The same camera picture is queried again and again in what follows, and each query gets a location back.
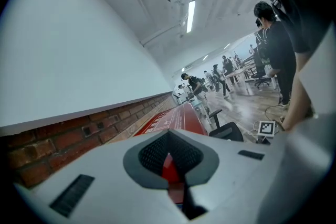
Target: black slot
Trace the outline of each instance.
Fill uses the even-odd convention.
[[[92,184],[94,177],[79,175],[57,198],[50,208],[59,214],[69,217],[85,192]]]
[[[259,161],[261,161],[262,158],[264,157],[264,154],[252,151],[239,151],[238,154],[252,159],[258,159]]]

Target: white ceiling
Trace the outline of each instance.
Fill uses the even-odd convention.
[[[256,30],[259,0],[196,0],[193,29],[183,22],[191,0],[105,0],[149,50],[163,71],[177,70]]]

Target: white pants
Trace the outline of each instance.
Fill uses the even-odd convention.
[[[196,97],[197,97],[197,99],[199,99],[202,102],[205,110],[208,110],[209,109],[209,107],[208,107],[208,100],[207,100],[207,98],[205,96],[205,92],[201,91],[198,95],[196,95]]]

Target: tube light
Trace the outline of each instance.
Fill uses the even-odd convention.
[[[196,1],[190,1],[189,2],[188,21],[187,21],[187,33],[189,33],[191,31],[191,28],[193,26],[195,3],[196,3]]]

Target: fluorescent light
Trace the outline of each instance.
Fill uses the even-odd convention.
[[[196,3],[196,1],[190,1],[189,2],[187,33],[189,33],[191,31],[191,28],[193,26],[195,3]]]

